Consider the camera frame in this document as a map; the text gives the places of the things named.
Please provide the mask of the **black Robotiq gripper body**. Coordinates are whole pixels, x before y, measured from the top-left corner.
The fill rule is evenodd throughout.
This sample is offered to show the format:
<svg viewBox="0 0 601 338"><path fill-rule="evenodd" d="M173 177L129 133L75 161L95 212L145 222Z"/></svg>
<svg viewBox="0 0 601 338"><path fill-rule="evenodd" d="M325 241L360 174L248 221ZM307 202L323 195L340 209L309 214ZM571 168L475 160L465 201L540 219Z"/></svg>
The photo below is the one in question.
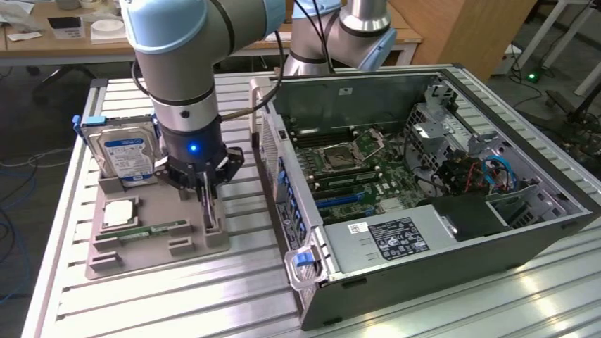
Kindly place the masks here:
<svg viewBox="0 0 601 338"><path fill-rule="evenodd" d="M213 121L200 130L181 132L159 124L167 147L167 176L173 186L195 189L201 183L215 187L217 165L227 156L227 147L221 138L221 120Z"/></svg>

